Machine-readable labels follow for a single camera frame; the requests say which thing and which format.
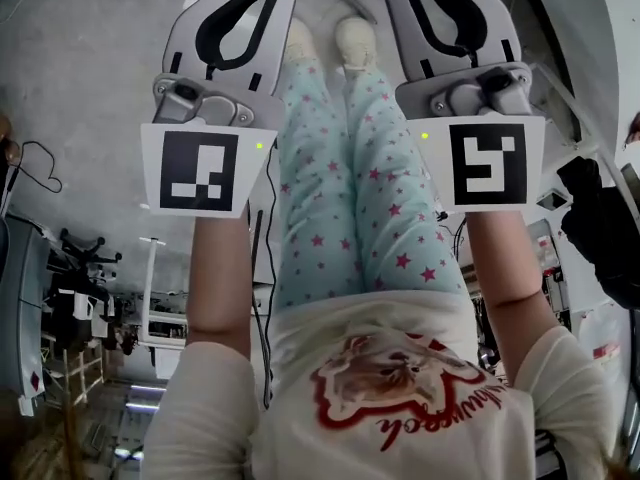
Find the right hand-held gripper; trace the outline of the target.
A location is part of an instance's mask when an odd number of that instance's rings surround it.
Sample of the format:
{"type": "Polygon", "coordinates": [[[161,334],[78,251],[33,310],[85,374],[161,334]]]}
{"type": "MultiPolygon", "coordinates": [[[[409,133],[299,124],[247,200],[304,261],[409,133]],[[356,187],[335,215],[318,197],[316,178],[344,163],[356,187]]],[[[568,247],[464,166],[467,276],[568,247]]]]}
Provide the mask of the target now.
{"type": "Polygon", "coordinates": [[[445,211],[522,210],[538,195],[546,128],[530,105],[531,71],[513,62],[521,49],[502,0],[452,9],[455,45],[484,67],[404,83],[396,100],[445,211]]]}

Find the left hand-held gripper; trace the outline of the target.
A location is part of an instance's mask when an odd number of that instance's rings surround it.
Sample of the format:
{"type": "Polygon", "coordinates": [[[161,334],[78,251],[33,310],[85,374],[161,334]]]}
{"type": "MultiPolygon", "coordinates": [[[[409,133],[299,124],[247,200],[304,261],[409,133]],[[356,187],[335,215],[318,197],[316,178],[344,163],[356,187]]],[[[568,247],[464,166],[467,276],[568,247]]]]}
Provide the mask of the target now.
{"type": "Polygon", "coordinates": [[[178,16],[140,128],[153,214],[242,214],[284,122],[273,93],[295,3],[197,0],[178,16]]]}

